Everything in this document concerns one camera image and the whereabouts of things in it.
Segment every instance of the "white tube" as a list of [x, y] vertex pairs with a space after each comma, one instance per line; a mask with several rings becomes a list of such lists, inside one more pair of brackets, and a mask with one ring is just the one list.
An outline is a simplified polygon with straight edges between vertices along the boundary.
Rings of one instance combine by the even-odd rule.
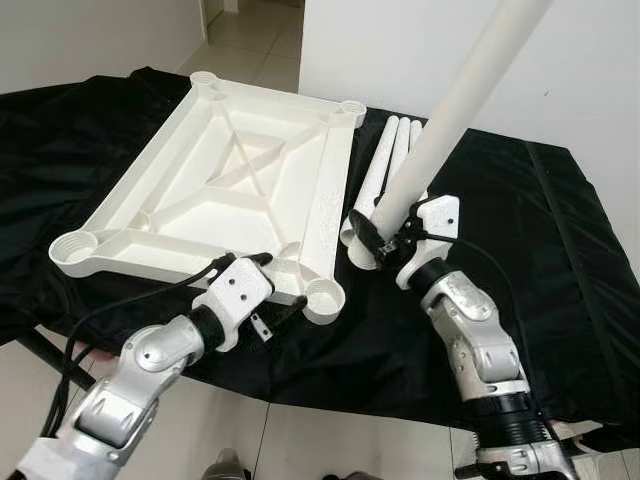
[[398, 133], [396, 141], [393, 144], [393, 153], [391, 154], [391, 162], [389, 163], [389, 175], [387, 177], [387, 185], [393, 179], [394, 175], [407, 158], [409, 153], [409, 134], [411, 132], [411, 120], [408, 117], [402, 117], [398, 125]]
[[[388, 240], [398, 230], [550, 4], [551, 0], [503, 0], [495, 10], [371, 215], [383, 238]], [[349, 258], [357, 267], [375, 268], [373, 257], [357, 238], [349, 245]]]
[[[389, 157], [391, 156], [391, 149], [393, 148], [393, 141], [396, 138], [396, 131], [398, 130], [398, 117], [392, 115], [387, 119], [380, 141], [376, 148], [371, 164], [367, 170], [367, 174], [362, 181], [362, 186], [358, 192], [356, 203], [353, 208], [365, 215], [367, 218], [373, 213], [375, 205], [373, 201], [380, 195], [382, 190], [382, 182], [384, 181], [384, 174], [387, 171], [387, 165], [389, 164]], [[353, 239], [354, 232], [351, 227], [349, 217], [344, 220], [342, 224], [342, 230], [340, 231], [340, 240], [346, 246]]]
[[411, 132], [409, 133], [409, 151], [413, 150], [416, 146], [416, 142], [422, 133], [422, 123], [420, 120], [414, 120], [411, 122]]

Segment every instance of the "white pipe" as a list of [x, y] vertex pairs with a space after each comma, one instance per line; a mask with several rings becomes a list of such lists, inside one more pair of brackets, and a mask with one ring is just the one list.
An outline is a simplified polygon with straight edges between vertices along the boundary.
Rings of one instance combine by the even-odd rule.
[[[387, 119], [387, 123], [384, 126], [380, 141], [376, 148], [367, 174], [362, 181], [362, 186], [358, 192], [356, 203], [353, 208], [365, 215], [367, 218], [373, 213], [375, 205], [373, 201], [380, 195], [382, 190], [382, 182], [384, 181], [384, 174], [387, 171], [389, 164], [389, 157], [391, 156], [391, 149], [393, 148], [393, 141], [396, 138], [396, 131], [398, 130], [398, 117], [395, 115]], [[351, 227], [349, 217], [344, 220], [342, 224], [342, 230], [340, 231], [340, 240], [346, 246], [349, 246], [353, 239], [354, 232]]]
[[[409, 207], [429, 186], [550, 4], [551, 0], [503, 0], [495, 10], [371, 215], [384, 239], [398, 230]], [[359, 268], [375, 268], [372, 255], [357, 237], [349, 245], [349, 258]]]
[[409, 134], [409, 151], [413, 150], [416, 146], [416, 142], [418, 138], [420, 138], [420, 134], [422, 133], [422, 122], [420, 120], [414, 120], [411, 122], [411, 132]]
[[409, 133], [411, 132], [411, 120], [408, 117], [402, 117], [398, 125], [398, 133], [396, 141], [393, 144], [393, 153], [391, 154], [391, 162], [389, 163], [389, 175], [387, 176], [387, 185], [391, 182], [394, 175], [407, 158], [409, 153]]

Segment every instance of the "white wall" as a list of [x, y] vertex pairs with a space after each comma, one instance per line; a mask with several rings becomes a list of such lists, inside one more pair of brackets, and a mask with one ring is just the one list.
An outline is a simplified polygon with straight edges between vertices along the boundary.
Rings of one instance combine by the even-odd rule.
[[0, 92], [175, 71], [203, 39], [200, 0], [2, 0]]
[[[497, 0], [307, 0], [300, 92], [429, 116]], [[637, 0], [556, 0], [474, 128], [568, 147], [640, 265]]]

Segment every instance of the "black cable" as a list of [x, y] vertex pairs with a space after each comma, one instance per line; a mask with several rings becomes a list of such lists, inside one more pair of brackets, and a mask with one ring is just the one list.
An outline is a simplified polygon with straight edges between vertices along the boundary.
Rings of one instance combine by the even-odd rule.
[[[513, 317], [515, 318], [516, 328], [518, 329], [518, 333], [520, 335], [520, 341], [522, 342], [522, 350], [524, 350], [524, 352], [523, 352], [524, 353], [524, 355], [523, 355], [524, 370], [526, 372], [533, 372], [532, 366], [531, 366], [532, 365], [531, 356], [529, 354], [529, 342], [527, 340], [527, 335], [525, 333], [524, 323], [522, 321], [522, 316], [520, 315], [520, 306], [519, 306], [517, 298], [516, 298], [515, 288], [513, 288], [513, 284], [511, 283], [511, 280], [509, 279], [509, 275], [504, 270], [504, 268], [502, 268], [502, 265], [500, 265], [500, 263], [489, 252], [487, 252], [485, 249], [483, 249], [482, 247], [476, 245], [475, 243], [469, 242], [468, 240], [463, 240], [461, 238], [445, 237], [445, 236], [442, 236], [442, 235], [434, 235], [434, 234], [427, 233], [427, 232], [424, 232], [422, 234], [422, 236], [424, 238], [428, 238], [430, 240], [437, 240], [437, 241], [440, 241], [440, 242], [447, 242], [447, 243], [451, 243], [453, 245], [461, 245], [461, 246], [463, 246], [465, 248], [468, 248], [469, 250], [473, 250], [474, 252], [480, 254], [480, 256], [484, 257], [484, 259], [487, 260], [489, 263], [491, 263], [493, 265], [493, 267], [498, 271], [498, 273], [500, 273], [500, 276], [502, 277], [502, 279], [503, 279], [503, 281], [504, 281], [504, 283], [505, 283], [505, 285], [507, 287], [507, 293], [509, 295], [509, 300], [511, 302], [511, 309], [513, 310]], [[536, 409], [536, 414], [538, 415], [538, 417], [540, 417], [540, 420], [542, 421], [543, 425], [545, 426], [545, 428], [549, 432], [549, 435], [551, 436], [551, 438], [553, 440], [555, 440], [556, 442], [560, 442], [560, 439], [559, 439], [557, 433], [555, 432], [555, 430], [553, 429], [553, 427], [551, 426], [551, 423], [549, 422], [549, 419], [547, 418], [547, 416], [542, 411], [542, 408], [540, 407], [540, 403], [538, 402], [538, 399], [537, 399], [534, 391], [535, 391], [535, 389], [532, 388], [529, 393], [531, 395], [531, 399], [532, 399], [534, 407]]]
[[215, 270], [219, 265], [218, 260], [214, 259], [211, 261], [209, 265], [200, 270], [195, 275], [192, 275], [184, 280], [170, 284], [163, 285], [155, 290], [151, 290], [149, 292], [143, 293], [141, 295], [137, 295], [135, 297], [125, 298], [123, 300], [119, 300], [117, 302], [110, 303], [103, 307], [100, 307], [93, 312], [88, 313], [80, 320], [78, 320], [75, 325], [72, 327], [71, 332], [69, 333], [69, 337], [67, 339], [67, 343], [65, 345], [64, 355], [62, 357], [62, 376], [60, 382], [58, 383], [58, 387], [56, 388], [56, 392], [51, 402], [51, 406], [49, 408], [49, 412], [47, 414], [47, 418], [45, 424], [42, 428], [41, 436], [43, 437], [53, 437], [55, 432], [58, 430], [60, 425], [62, 424], [62, 420], [64, 419], [64, 415], [66, 413], [67, 401], [69, 399], [69, 385], [71, 383], [71, 372], [75, 369], [80, 362], [93, 350], [93, 346], [86, 347], [78, 356], [72, 360], [73, 355], [73, 346], [75, 345], [76, 338], [78, 336], [78, 332], [80, 328], [82, 328], [89, 320], [95, 318], [104, 313], [110, 312], [112, 310], [125, 307], [135, 302], [139, 302], [141, 300], [145, 300], [147, 298], [160, 295], [163, 293], [170, 292], [172, 290], [176, 290], [178, 288], [186, 287], [191, 285], [194, 282], [204, 278], [209, 272]]

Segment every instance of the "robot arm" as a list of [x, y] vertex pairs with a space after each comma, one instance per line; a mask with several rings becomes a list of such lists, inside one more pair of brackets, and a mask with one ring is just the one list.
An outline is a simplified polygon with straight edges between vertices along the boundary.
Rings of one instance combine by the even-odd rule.
[[379, 268], [396, 273], [397, 285], [420, 297], [445, 343], [478, 437], [477, 462], [468, 473], [489, 479], [576, 480], [573, 465], [536, 411], [518, 349], [500, 325], [498, 308], [445, 262], [451, 243], [434, 238], [457, 237], [458, 209], [456, 197], [424, 195], [389, 242], [357, 211], [350, 220]]
[[125, 343], [113, 374], [65, 420], [56, 438], [38, 438], [18, 470], [29, 480], [114, 478], [153, 422], [159, 396], [208, 351], [227, 352], [273, 284], [251, 258], [231, 260], [187, 315], [152, 325]]

